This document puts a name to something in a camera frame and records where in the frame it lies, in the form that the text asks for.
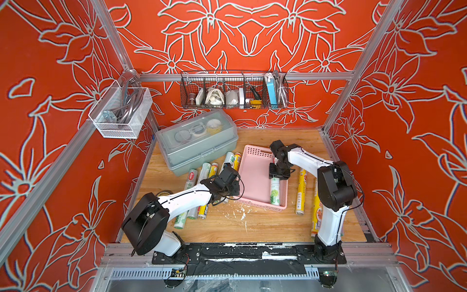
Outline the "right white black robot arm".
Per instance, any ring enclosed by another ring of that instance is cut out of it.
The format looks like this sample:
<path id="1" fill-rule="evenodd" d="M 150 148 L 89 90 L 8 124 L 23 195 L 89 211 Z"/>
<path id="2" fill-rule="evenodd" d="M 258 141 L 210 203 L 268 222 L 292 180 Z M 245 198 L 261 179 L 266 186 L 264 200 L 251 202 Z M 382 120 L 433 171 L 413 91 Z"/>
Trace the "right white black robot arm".
<path id="1" fill-rule="evenodd" d="M 333 162 L 313 155 L 297 144 L 285 146 L 280 140 L 274 141 L 269 148 L 274 156 L 269 165 L 270 178 L 288 180 L 294 166 L 316 177 L 323 210 L 313 254 L 319 263 L 337 262 L 342 251 L 341 229 L 345 214 L 358 193 L 348 166 L 342 161 Z"/>

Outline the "silver foil wrap roll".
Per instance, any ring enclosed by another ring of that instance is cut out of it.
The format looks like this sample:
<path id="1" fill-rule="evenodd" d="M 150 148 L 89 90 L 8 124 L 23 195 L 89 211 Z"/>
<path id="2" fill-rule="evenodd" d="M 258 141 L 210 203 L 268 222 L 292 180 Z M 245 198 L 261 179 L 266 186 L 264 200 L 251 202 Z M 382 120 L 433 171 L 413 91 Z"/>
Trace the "silver foil wrap roll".
<path id="1" fill-rule="evenodd" d="M 225 166 L 226 166 L 227 164 L 229 164 L 230 166 L 233 166 L 233 165 L 234 165 L 234 161 L 235 161 L 235 155 L 234 155 L 234 153 L 233 153 L 233 152 L 227 152 L 227 153 L 226 153 L 226 158 L 225 158 L 225 160 L 224 160 L 224 162 L 223 162 L 223 164 L 222 164 L 222 166 L 221 166 L 221 169 L 220 169 L 218 175 L 221 174 L 221 172 L 224 170 L 224 168 L 225 168 Z M 224 198 L 219 198 L 218 200 L 215 200 L 215 201 L 214 201 L 213 205 L 216 206 L 216 205 L 218 205 L 218 204 L 220 204 L 220 203 L 222 203 L 222 202 L 224 202 Z"/>

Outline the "grey translucent storage box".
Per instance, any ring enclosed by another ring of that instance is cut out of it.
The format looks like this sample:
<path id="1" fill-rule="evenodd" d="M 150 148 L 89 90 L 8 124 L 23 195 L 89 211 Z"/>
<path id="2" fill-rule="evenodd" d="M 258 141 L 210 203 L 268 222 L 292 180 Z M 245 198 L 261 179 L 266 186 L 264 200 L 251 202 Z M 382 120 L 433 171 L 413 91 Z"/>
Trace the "grey translucent storage box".
<path id="1" fill-rule="evenodd" d="M 217 109 L 158 131 L 156 140 L 168 169 L 181 176 L 235 150 L 238 131 L 232 118 Z"/>

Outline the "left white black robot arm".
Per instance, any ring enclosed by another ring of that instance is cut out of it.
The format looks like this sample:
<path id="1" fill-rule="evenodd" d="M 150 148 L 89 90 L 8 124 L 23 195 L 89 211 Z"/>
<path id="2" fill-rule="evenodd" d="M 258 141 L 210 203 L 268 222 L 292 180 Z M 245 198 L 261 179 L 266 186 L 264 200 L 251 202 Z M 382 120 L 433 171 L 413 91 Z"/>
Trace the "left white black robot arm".
<path id="1" fill-rule="evenodd" d="M 137 255 L 156 252 L 173 257 L 183 250 L 183 243 L 174 232 L 167 231 L 168 223 L 193 208 L 239 199 L 242 184 L 240 174 L 226 165 L 220 174 L 187 190 L 166 196 L 147 193 L 126 215 L 120 228 Z"/>

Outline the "pink plastic basket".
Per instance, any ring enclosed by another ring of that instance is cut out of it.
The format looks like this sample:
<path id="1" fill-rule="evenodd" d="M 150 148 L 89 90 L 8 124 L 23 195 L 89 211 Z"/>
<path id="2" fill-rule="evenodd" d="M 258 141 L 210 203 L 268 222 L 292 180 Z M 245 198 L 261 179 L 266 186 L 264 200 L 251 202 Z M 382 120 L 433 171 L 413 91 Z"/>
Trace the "pink plastic basket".
<path id="1" fill-rule="evenodd" d="M 242 154 L 239 174 L 240 201 L 258 208 L 282 212 L 287 208 L 288 181 L 279 184 L 278 205 L 271 203 L 271 180 L 269 165 L 274 162 L 274 155 L 265 147 L 246 145 Z"/>

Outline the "green white wrap roll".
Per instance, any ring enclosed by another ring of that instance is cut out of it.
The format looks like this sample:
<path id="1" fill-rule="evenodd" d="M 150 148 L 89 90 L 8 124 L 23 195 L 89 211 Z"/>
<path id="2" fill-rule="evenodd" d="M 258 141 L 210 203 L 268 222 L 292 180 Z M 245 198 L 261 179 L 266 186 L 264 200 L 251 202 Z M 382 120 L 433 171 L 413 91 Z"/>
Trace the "green white wrap roll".
<path id="1" fill-rule="evenodd" d="M 275 206 L 280 205 L 280 180 L 273 177 L 270 180 L 270 203 Z"/>

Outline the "yellow orange wrap roll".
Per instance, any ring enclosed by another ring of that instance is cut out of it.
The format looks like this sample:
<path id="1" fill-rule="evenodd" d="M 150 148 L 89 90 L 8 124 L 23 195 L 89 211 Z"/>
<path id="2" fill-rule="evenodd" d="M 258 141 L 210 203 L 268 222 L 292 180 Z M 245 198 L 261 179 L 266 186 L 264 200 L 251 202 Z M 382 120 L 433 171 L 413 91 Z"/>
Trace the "yellow orange wrap roll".
<path id="1" fill-rule="evenodd" d="M 311 227 L 311 236 L 314 237 L 317 235 L 321 228 L 322 223 L 322 203 L 319 198 L 318 192 L 318 181 L 315 181 L 314 185 L 314 197 L 313 197 L 313 208 L 312 208 L 312 227 Z"/>

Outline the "clear plastic wall bin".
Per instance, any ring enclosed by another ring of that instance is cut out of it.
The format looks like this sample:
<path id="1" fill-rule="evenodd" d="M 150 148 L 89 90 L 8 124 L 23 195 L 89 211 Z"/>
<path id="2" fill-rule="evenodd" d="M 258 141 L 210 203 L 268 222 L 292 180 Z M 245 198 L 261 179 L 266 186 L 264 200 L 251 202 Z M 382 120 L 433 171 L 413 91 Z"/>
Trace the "clear plastic wall bin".
<path id="1" fill-rule="evenodd" d="M 136 139 L 152 103 L 148 88 L 121 86 L 115 81 L 91 108 L 88 117 L 104 138 Z"/>

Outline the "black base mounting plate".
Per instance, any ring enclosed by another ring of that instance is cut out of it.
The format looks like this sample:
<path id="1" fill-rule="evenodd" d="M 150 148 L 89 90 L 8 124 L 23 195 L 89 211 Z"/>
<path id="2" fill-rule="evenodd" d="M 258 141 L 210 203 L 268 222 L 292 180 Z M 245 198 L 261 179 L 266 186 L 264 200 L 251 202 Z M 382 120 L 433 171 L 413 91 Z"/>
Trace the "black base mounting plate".
<path id="1" fill-rule="evenodd" d="M 258 260 L 292 261 L 305 265 L 342 265 L 347 263 L 342 248 L 325 255 L 314 243 L 189 243 L 169 257 L 154 252 L 153 265 L 197 265 L 204 261 L 240 262 Z"/>

